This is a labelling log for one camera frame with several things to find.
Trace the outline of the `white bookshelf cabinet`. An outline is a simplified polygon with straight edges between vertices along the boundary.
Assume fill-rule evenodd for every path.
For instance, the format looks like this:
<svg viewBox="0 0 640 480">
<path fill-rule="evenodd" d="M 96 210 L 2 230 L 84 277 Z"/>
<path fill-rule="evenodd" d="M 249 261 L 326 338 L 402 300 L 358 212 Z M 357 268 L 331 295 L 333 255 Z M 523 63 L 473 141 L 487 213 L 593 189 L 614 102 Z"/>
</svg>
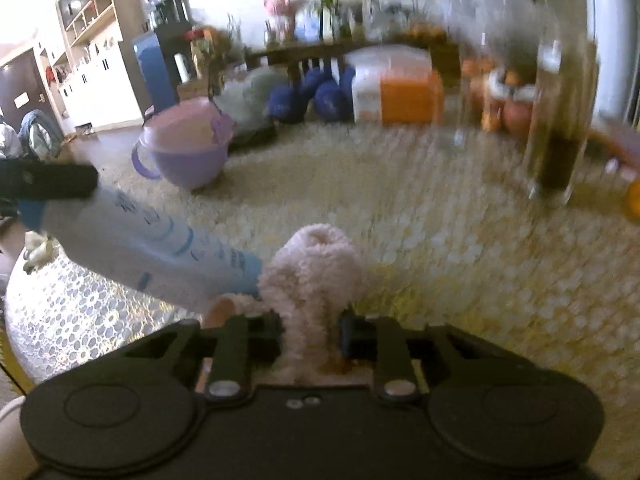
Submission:
<svg viewBox="0 0 640 480">
<path fill-rule="evenodd" d="M 36 53 L 63 131 L 142 124 L 150 98 L 132 40 L 143 32 L 141 0 L 41 0 Z"/>
</svg>

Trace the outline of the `loose orange on table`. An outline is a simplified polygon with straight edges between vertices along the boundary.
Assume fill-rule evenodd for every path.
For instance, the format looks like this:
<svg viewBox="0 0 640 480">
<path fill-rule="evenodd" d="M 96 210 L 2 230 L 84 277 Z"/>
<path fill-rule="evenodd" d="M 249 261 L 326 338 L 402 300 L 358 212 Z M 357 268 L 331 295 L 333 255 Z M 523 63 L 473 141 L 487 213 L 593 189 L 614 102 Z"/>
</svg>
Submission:
<svg viewBox="0 0 640 480">
<path fill-rule="evenodd" d="M 622 211 L 628 221 L 638 224 L 640 222 L 639 196 L 632 195 L 628 190 L 623 197 Z"/>
</svg>

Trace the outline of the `tall glass jar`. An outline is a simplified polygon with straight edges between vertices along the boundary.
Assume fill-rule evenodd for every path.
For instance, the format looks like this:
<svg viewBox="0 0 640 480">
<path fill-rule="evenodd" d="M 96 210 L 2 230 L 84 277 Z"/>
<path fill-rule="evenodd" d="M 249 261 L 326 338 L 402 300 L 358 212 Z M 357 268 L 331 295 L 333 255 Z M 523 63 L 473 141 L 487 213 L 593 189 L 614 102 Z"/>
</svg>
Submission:
<svg viewBox="0 0 640 480">
<path fill-rule="evenodd" d="M 549 207 L 570 201 L 587 145 L 599 72 L 596 43 L 584 30 L 547 12 L 524 156 L 529 198 Z"/>
</svg>

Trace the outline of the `pink plush toy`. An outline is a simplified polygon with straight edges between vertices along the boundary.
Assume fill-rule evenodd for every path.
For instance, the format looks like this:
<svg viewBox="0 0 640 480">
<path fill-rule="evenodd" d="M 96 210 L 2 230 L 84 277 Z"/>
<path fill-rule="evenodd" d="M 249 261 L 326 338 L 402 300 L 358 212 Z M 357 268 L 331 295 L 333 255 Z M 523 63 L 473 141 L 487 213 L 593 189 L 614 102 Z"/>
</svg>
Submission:
<svg viewBox="0 0 640 480">
<path fill-rule="evenodd" d="M 284 44 L 296 40 L 296 16 L 303 4 L 303 0 L 264 0 L 264 7 L 276 20 L 278 36 Z"/>
</svg>

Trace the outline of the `orange white tissue pack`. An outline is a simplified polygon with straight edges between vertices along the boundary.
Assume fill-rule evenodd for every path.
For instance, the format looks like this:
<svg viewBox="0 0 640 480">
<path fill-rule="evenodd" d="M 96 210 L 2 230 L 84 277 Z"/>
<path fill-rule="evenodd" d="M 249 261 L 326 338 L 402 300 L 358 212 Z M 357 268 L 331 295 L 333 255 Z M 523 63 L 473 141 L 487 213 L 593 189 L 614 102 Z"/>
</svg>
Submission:
<svg viewBox="0 0 640 480">
<path fill-rule="evenodd" d="M 345 55 L 356 70 L 352 104 L 356 122 L 436 125 L 445 110 L 442 76 L 427 50 L 383 44 Z"/>
</svg>

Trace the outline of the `left navy dumbbell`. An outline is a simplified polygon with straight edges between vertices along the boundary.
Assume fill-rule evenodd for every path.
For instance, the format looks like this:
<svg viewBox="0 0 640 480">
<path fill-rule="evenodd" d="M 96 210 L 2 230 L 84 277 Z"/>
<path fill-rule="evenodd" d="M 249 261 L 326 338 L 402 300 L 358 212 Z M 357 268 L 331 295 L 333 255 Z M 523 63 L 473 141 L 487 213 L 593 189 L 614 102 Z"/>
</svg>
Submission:
<svg viewBox="0 0 640 480">
<path fill-rule="evenodd" d="M 299 124 L 304 121 L 308 102 L 289 84 L 274 87 L 269 96 L 268 112 L 282 124 Z"/>
</svg>

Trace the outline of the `short clear drinking glass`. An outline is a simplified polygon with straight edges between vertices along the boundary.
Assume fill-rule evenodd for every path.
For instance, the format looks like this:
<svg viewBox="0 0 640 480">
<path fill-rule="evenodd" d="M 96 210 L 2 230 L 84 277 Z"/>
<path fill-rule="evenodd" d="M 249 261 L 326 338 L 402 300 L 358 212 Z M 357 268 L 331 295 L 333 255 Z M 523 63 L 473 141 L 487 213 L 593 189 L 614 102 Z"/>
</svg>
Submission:
<svg viewBox="0 0 640 480">
<path fill-rule="evenodd" d="M 486 0 L 449 0 L 448 37 L 458 46 L 460 65 L 457 121 L 448 140 L 456 150 L 466 148 L 482 122 L 485 76 L 496 66 L 487 37 L 490 18 Z"/>
</svg>

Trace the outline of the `white tube with blue cap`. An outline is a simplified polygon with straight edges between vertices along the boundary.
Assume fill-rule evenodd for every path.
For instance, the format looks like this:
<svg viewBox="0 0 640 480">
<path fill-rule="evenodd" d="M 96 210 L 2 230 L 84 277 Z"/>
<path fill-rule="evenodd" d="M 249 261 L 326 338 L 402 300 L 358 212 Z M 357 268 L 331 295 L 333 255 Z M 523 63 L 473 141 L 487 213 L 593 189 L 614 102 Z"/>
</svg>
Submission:
<svg viewBox="0 0 640 480">
<path fill-rule="evenodd" d="M 174 306 L 203 313 L 224 294 L 259 295 L 258 257 L 114 188 L 20 200 L 18 210 L 26 228 L 55 238 L 74 263 Z"/>
</svg>

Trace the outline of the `pink and purple cup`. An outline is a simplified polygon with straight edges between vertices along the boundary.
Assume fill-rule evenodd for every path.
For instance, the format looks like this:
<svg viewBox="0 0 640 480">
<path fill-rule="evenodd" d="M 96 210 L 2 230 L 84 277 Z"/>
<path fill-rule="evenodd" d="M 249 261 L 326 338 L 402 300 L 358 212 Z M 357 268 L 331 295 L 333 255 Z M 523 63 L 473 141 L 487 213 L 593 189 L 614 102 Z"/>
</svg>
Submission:
<svg viewBox="0 0 640 480">
<path fill-rule="evenodd" d="M 205 96 L 182 101 L 153 115 L 131 151 L 140 176 L 164 179 L 177 188 L 202 188 L 228 160 L 234 121 Z"/>
</svg>

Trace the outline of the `pink fluffy plush cloth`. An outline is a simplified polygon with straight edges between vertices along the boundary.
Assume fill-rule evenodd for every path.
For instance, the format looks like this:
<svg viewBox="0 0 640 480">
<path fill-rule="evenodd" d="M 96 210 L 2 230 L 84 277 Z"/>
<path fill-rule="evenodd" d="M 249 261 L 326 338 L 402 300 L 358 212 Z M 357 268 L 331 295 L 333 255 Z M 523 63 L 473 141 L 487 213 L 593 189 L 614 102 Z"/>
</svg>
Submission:
<svg viewBox="0 0 640 480">
<path fill-rule="evenodd" d="M 348 236 L 330 224 L 298 230 L 264 265 L 257 299 L 225 294 L 204 315 L 202 326 L 220 327 L 232 315 L 280 316 L 281 355 L 253 373 L 258 384 L 274 386 L 352 386 L 372 380 L 369 367 L 341 356 L 341 314 L 364 293 L 367 272 Z"/>
</svg>

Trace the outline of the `grey green cap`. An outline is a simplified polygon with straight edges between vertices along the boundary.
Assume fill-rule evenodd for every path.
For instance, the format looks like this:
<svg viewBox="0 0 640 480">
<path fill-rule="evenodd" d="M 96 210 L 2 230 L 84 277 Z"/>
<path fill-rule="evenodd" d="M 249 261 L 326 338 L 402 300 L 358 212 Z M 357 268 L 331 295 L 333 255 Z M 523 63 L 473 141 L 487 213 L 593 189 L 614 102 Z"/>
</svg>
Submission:
<svg viewBox="0 0 640 480">
<path fill-rule="evenodd" d="M 271 92 L 277 87 L 287 87 L 289 83 L 286 70 L 262 66 L 250 70 L 240 81 L 224 84 L 214 102 L 232 119 L 235 139 L 254 136 L 272 126 L 269 116 Z"/>
</svg>

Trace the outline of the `right navy dumbbell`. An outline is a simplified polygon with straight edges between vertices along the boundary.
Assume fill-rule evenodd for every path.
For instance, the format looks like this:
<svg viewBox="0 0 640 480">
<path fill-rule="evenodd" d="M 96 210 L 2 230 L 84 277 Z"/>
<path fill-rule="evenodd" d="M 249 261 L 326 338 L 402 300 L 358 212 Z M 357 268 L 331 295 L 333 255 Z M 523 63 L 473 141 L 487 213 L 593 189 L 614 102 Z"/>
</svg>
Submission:
<svg viewBox="0 0 640 480">
<path fill-rule="evenodd" d="M 356 70 L 346 66 L 336 81 L 328 70 L 308 70 L 300 85 L 300 95 L 312 103 L 314 112 L 324 122 L 351 122 L 354 117 L 352 81 Z"/>
</svg>

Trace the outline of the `navy dumbbell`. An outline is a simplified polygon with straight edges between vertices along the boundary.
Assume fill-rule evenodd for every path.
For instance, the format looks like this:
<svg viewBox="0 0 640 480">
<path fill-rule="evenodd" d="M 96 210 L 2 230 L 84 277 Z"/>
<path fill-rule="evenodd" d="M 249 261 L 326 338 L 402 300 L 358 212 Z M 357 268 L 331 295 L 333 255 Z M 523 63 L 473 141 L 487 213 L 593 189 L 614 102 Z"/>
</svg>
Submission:
<svg viewBox="0 0 640 480">
<path fill-rule="evenodd" d="M 304 121 L 308 102 L 289 84 L 274 87 L 269 96 L 268 112 L 282 124 L 299 124 Z"/>
<path fill-rule="evenodd" d="M 300 85 L 300 95 L 312 103 L 314 112 L 324 122 L 351 122 L 354 117 L 352 81 L 356 70 L 346 66 L 336 81 L 328 70 L 308 70 Z"/>
</svg>

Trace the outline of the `blue box on floor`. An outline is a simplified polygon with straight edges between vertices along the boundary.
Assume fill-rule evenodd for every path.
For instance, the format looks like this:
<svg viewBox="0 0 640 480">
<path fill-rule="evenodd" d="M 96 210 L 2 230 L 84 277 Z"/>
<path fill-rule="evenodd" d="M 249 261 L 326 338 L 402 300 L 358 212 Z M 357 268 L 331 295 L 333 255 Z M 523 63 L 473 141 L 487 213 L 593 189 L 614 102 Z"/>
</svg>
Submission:
<svg viewBox="0 0 640 480">
<path fill-rule="evenodd" d="M 158 114 L 177 103 L 177 93 L 172 84 L 160 40 L 155 32 L 146 32 L 134 38 L 134 54 L 140 68 L 146 91 Z"/>
</svg>

